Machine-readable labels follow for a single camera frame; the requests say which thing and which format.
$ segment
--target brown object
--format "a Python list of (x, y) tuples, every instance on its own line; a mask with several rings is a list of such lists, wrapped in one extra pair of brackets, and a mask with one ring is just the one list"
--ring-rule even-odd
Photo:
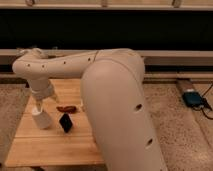
[(195, 87), (193, 86), (190, 79), (179, 79), (179, 80), (177, 80), (177, 87), (180, 90), (181, 94), (184, 94), (186, 92), (195, 91)]
[(62, 113), (76, 113), (77, 111), (76, 106), (65, 106), (65, 107), (57, 106), (56, 109)]
[[(62, 106), (80, 106), (80, 81), (75, 79), (51, 80)], [(31, 116), (35, 101), (29, 98), (16, 131), (5, 165), (7, 167), (67, 166), (103, 164), (101, 154), (93, 141), (92, 130), (84, 112), (72, 116), (75, 127), (64, 134), (58, 124), (60, 115), (55, 102), (46, 99), (43, 107), (51, 115), (50, 129), (37, 128)]]

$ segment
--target black panel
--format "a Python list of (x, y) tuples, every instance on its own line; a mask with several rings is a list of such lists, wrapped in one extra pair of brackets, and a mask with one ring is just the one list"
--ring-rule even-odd
[(0, 65), (1, 72), (12, 72), (12, 65)]
[(209, 72), (213, 71), (212, 66), (168, 66), (168, 65), (146, 65), (147, 72)]
[(0, 48), (213, 50), (213, 12), (0, 10), (0, 19)]

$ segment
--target small hole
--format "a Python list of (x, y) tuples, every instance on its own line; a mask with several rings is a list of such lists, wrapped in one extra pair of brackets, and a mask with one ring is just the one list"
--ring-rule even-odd
[(149, 148), (150, 145), (152, 145), (153, 143), (153, 139), (150, 139), (147, 143), (146, 143), (146, 148)]
[(138, 104), (136, 107), (135, 107), (135, 111), (139, 111), (140, 109), (142, 108), (142, 104)]

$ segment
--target terrazzo floor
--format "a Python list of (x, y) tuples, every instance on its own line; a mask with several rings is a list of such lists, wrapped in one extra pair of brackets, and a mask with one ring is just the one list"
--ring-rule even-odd
[[(202, 94), (209, 84), (196, 84)], [(213, 171), (213, 121), (185, 107), (175, 84), (144, 84), (169, 171)], [(24, 84), (0, 84), (0, 162), (4, 163), (29, 97)], [(213, 106), (213, 89), (207, 94)], [(30, 168), (0, 168), (31, 171)], [(104, 166), (45, 167), (47, 171), (106, 171)]]

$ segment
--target white cylinder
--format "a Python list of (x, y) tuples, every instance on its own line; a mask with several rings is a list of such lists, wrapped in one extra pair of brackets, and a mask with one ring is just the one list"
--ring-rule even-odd
[(27, 82), (29, 83), (30, 88), (33, 91), (43, 91), (51, 85), (50, 80), (48, 78), (45, 78), (45, 77), (35, 79), (35, 80), (27, 79)]
[(46, 129), (46, 128), (50, 127), (50, 125), (52, 123), (51, 117), (43, 109), (41, 109), (41, 111), (39, 111), (37, 109), (37, 107), (34, 107), (32, 109), (32, 116), (39, 129)]
[[(39, 101), (39, 100), (43, 100), (47, 97), (50, 97), (52, 96), (55, 91), (54, 91), (54, 87), (53, 85), (51, 84), (51, 82), (48, 80), (48, 79), (43, 79), (44, 81), (39, 81), (39, 80), (35, 80), (35, 81), (32, 81), (32, 80), (27, 80), (29, 85), (30, 85), (30, 91), (33, 95), (33, 97)], [(35, 90), (34, 87), (41, 87), (43, 85), (43, 89), (39, 89), (39, 90)]]

